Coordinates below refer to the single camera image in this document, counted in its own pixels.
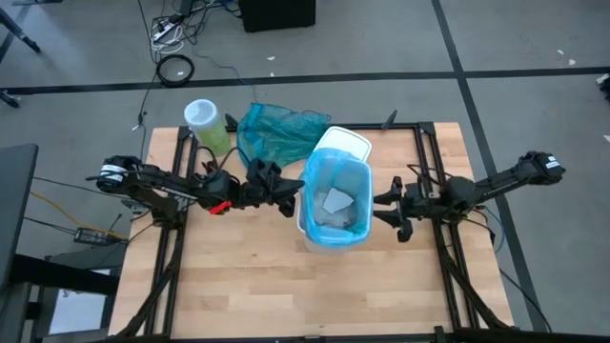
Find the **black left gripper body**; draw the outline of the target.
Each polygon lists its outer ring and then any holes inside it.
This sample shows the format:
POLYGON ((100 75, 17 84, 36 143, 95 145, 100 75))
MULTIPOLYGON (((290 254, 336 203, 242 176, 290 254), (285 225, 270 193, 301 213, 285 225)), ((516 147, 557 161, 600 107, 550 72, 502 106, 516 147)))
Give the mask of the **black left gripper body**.
POLYGON ((281 169, 275 162, 253 159, 246 172, 246 182, 239 186, 237 207, 275 205, 275 189, 280 175, 281 169))

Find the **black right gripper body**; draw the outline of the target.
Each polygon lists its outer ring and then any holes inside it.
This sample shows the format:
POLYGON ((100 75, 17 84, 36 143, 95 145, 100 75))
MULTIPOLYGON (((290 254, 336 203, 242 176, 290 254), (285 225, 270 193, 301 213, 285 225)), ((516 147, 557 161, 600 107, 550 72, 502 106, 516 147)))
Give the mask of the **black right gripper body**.
POLYGON ((440 218, 447 212, 447 208, 440 203, 439 198, 425 197, 420 183, 411 183, 405 186, 400 207, 405 217, 415 219, 440 218))

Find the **large white paper sheet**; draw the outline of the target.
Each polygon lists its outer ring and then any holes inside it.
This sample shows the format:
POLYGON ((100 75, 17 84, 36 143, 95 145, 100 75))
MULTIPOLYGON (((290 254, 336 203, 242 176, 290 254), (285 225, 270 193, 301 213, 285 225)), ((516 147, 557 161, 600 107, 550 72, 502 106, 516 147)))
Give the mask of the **large white paper sheet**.
POLYGON ((356 213, 350 209, 329 213, 325 210, 314 214, 315 223, 318 226, 326 226, 333 228, 348 228, 352 226, 356 220, 356 213))

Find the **teal trash bag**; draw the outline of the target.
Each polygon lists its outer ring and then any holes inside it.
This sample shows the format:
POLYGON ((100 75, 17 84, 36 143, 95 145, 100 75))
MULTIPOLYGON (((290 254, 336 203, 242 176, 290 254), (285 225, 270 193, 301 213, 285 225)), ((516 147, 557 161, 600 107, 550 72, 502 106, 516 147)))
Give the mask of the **teal trash bag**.
POLYGON ((246 166, 258 158, 280 168, 306 159, 329 129, 331 119, 317 111, 252 103, 237 126, 239 157, 246 166))

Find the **small white printed paper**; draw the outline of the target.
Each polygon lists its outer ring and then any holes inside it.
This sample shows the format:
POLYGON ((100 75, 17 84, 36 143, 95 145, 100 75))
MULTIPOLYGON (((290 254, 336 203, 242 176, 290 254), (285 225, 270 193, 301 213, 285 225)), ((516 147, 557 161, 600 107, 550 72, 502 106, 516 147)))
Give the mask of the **small white printed paper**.
POLYGON ((354 199, 349 194, 330 188, 322 203, 322 209, 328 213, 335 213, 349 208, 353 203, 354 199))

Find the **light blue bin liner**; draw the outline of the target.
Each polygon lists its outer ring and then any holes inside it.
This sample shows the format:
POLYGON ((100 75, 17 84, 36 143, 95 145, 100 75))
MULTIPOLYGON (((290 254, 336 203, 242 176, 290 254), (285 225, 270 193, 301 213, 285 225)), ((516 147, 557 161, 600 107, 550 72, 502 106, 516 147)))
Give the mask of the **light blue bin liner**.
POLYGON ((314 151, 305 162, 300 179, 306 184, 308 180, 317 180, 322 173, 329 172, 331 169, 340 170, 344 167, 358 168, 360 166, 371 169, 367 162, 357 159, 346 151, 319 149, 314 151))

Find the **white plastic trash bin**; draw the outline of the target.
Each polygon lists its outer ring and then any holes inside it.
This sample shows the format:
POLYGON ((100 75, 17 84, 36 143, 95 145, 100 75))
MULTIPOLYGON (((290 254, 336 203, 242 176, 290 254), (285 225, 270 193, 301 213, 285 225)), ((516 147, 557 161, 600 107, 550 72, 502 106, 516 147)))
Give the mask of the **white plastic trash bin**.
POLYGON ((363 244, 372 229, 372 171, 368 167, 331 169, 317 180, 310 179, 299 191, 297 226, 312 252, 343 253, 363 244), (320 212, 330 188, 349 194, 354 203, 346 209, 356 213, 354 224, 348 228, 318 226, 314 214, 320 212))

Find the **white bin lid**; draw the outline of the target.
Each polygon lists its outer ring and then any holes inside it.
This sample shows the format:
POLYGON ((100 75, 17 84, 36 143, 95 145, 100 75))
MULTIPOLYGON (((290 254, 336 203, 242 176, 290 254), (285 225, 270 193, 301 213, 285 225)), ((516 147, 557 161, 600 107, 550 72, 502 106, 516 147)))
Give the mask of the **white bin lid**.
POLYGON ((346 151, 364 162, 372 151, 372 143, 364 136, 340 126, 331 126, 318 140, 314 150, 335 149, 346 151))

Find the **green wipes canister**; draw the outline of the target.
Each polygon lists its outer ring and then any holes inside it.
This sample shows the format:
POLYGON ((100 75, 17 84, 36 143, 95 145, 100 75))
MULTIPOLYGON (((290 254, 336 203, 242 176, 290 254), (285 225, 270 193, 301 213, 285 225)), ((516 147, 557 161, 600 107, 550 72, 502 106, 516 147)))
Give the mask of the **green wipes canister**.
POLYGON ((211 100, 194 100, 186 106, 184 118, 197 141, 215 155, 224 155, 232 147, 224 119, 211 100))

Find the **black floor box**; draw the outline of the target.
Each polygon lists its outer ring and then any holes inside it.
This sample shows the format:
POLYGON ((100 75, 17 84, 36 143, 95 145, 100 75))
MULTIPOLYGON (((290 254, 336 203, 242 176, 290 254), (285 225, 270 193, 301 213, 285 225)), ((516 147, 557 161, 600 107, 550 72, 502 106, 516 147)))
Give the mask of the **black floor box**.
POLYGON ((246 32, 307 28, 315 24, 316 0, 238 0, 246 32))

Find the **black power adapter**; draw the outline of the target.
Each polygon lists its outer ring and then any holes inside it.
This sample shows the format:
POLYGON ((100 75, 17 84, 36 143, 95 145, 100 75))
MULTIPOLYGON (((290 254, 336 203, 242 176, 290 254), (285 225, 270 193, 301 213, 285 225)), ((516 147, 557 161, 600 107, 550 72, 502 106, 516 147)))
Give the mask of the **black power adapter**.
POLYGON ((121 239, 107 233, 79 227, 76 229, 73 241, 75 243, 88 244, 92 246, 109 246, 119 243, 121 239))

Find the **white power strip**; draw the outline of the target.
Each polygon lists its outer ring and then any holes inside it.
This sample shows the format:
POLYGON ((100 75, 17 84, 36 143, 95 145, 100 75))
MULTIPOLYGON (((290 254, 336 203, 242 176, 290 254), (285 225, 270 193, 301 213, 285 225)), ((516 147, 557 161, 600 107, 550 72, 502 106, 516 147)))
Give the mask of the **white power strip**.
POLYGON ((158 42, 161 38, 167 35, 177 26, 176 23, 170 21, 162 21, 156 27, 157 31, 152 35, 153 42, 158 42))

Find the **white board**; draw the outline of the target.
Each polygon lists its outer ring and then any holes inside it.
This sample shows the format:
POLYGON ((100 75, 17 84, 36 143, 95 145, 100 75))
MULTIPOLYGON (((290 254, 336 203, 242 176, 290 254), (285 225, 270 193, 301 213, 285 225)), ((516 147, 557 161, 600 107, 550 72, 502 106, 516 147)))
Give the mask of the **white board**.
POLYGON ((103 328, 108 296, 60 289, 56 297, 49 334, 75 333, 103 328))

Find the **black side desk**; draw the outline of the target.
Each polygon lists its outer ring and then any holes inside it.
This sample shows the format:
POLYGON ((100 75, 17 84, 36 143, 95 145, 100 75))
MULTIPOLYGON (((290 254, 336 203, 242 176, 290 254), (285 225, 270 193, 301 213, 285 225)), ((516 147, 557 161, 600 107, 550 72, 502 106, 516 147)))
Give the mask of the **black side desk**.
POLYGON ((0 343, 20 343, 33 285, 113 295, 119 279, 16 252, 38 146, 0 148, 0 343))

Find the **black aluminium table frame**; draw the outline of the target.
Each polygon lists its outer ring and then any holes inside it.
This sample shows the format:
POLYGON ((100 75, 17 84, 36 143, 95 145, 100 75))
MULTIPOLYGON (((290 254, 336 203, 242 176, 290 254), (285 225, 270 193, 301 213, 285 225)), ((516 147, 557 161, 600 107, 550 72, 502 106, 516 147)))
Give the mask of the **black aluminium table frame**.
MULTIPOLYGON (((405 123, 384 130, 351 124, 373 145, 374 203, 395 176, 472 180, 455 123, 405 123)), ((198 148, 184 129, 152 135, 146 164, 189 178, 198 148)), ((408 242, 372 217, 369 238, 343 253, 312 252, 295 214, 276 205, 214 215, 177 197, 179 216, 159 228, 133 224, 103 343, 379 342, 610 343, 610 337, 522 331, 497 316, 506 304, 484 226, 413 219, 408 242)))

